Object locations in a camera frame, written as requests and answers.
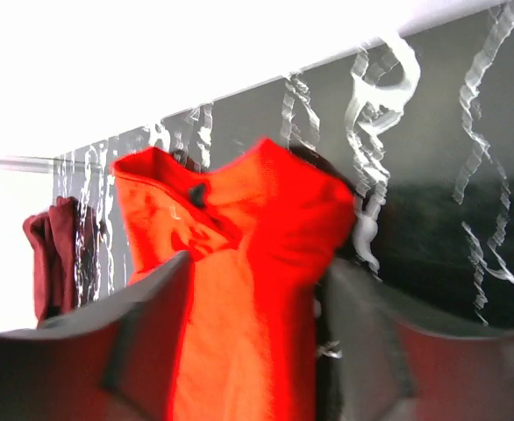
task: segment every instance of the black countertop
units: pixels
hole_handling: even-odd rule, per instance
[[[109,168],[117,157],[149,145],[171,146],[219,168],[262,136],[282,145],[290,137],[316,147],[359,189],[368,166],[382,164],[377,186],[383,192],[387,185],[387,193],[372,249],[385,282],[466,318],[514,326],[514,4],[405,40],[420,80],[416,88],[413,80],[409,102],[402,101],[401,120],[379,135],[384,150],[353,126],[374,158],[353,149],[356,138],[347,137],[346,110],[357,97],[351,69],[357,74],[368,57],[362,80],[395,87],[404,74],[415,79],[407,50],[403,57],[392,54],[388,44],[61,156],[54,195],[77,197],[105,225],[94,254],[80,262],[81,302],[122,288],[132,272]],[[375,103],[375,97],[368,101]],[[399,117],[398,106],[385,105],[375,115],[378,123]],[[362,111],[358,121],[365,123],[373,114],[368,106]],[[366,167],[357,165],[360,157]],[[95,165],[75,170],[84,161]],[[374,192],[374,179],[365,180]]]

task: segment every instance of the crumpled red cloth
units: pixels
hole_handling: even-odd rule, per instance
[[[28,217],[23,231],[34,251],[34,301],[38,321],[75,307],[75,230],[78,201],[57,197],[56,205]]]

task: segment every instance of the bright red fabric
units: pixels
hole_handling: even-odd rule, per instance
[[[196,261],[171,419],[313,420],[313,286],[350,232],[348,188],[269,139],[206,174],[153,147],[113,170],[130,282],[179,250]]]

